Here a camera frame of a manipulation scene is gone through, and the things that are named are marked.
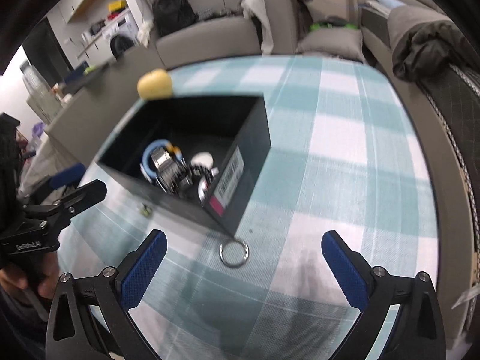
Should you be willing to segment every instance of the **metal ring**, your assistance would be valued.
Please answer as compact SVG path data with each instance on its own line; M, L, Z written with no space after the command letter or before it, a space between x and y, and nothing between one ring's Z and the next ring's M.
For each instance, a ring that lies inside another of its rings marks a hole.
M225 259L223 258L223 248L233 242L236 242L237 244L240 244L242 245L243 247L243 250L245 251L245 255L243 256L243 260L240 261L239 263L237 264L232 264L232 263L229 263L229 262L226 262ZM231 239L227 239L224 243L220 244L220 260L222 261L222 263L227 266L228 268L240 268L241 266L245 265L245 263L247 262L248 258L250 256L250 252L249 252L249 249L248 249L248 245L245 243L245 241L239 239L239 238L231 238Z

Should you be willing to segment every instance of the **metal bolt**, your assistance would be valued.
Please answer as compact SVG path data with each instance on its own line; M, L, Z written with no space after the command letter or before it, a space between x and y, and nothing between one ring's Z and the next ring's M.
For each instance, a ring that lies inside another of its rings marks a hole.
M67 282L67 281L70 280L70 277L71 277L71 276L70 276L69 273L62 274L62 276L60 276L60 281L61 281L62 283L65 283L65 282Z
M424 281L424 282L429 282L430 281L430 276L428 276L428 273L426 273L426 272L420 272L418 274L418 277L420 278L421 281Z
M375 274L375 276L378 276L379 278L381 278L382 276L385 276L385 274L387 273L387 271L385 270L385 268L381 267L381 266L376 266L374 269L373 269L373 273Z
M115 268L112 266L109 266L103 270L102 275L104 275L106 278L109 278L110 276L113 276L114 273L115 273Z

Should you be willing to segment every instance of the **black box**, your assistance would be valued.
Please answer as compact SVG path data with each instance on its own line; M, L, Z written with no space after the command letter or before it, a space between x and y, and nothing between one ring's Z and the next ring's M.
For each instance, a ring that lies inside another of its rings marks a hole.
M142 154L156 139L178 146L187 163L199 152L212 154L220 173L203 202L198 193L182 199L145 180L140 170ZM270 146L263 97L177 97L146 102L107 148L99 165L131 193L234 235Z

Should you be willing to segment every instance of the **yellow apple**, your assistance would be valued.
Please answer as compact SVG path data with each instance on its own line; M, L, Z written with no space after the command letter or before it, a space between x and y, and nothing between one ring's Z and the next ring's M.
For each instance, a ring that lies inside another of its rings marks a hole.
M144 100L171 97L173 94L172 78L164 69L155 69L140 77L137 91Z

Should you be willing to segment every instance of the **plaid tablecloth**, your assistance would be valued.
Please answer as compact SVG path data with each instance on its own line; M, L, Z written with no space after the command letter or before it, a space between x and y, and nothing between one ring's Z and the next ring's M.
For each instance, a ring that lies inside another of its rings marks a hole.
M271 56L205 62L171 75L177 95L265 97L272 149L237 232L250 247L248 263L222 265L225 236L218 232L160 208L141 216L141 199L96 164L84 182L105 181L106 199L73 220L59 250L64 271L97 275L151 229L166 233L166 257L130 310L164 360L328 358L358 313L323 259L327 230L337 230L372 266L406 276L424 270L436 282L428 171L382 74L354 62ZM393 307L369 358L380 354L396 313Z

